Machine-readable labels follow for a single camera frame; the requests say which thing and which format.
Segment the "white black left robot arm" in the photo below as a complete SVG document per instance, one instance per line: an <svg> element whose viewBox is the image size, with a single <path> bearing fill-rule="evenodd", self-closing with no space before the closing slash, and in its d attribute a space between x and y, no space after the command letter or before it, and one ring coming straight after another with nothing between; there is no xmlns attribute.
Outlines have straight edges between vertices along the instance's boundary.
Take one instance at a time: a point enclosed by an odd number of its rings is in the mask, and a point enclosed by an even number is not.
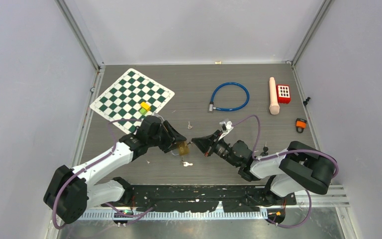
<svg viewBox="0 0 382 239"><path fill-rule="evenodd" d="M186 142L186 137L171 124L157 116L146 116L138 128L115 140L113 146L95 158L73 168L58 167L45 192L43 201L52 210L56 229L75 222L83 213L101 204L132 202L132 186L116 177L106 183L99 181L115 169L129 164L157 147L164 153Z"/></svg>

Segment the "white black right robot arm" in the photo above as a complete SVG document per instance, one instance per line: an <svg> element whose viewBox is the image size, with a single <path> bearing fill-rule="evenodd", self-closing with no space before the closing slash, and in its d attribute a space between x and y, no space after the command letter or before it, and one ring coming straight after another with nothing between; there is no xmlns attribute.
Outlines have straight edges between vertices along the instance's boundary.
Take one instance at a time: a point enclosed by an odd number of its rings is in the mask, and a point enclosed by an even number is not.
<svg viewBox="0 0 382 239"><path fill-rule="evenodd" d="M191 141L206 157L215 154L238 168L238 174L246 181L268 178L264 198L273 205L301 190L325 195L338 173L333 157L299 141L292 141L288 148L275 154L258 157L242 140L233 145L226 143L219 130Z"/></svg>

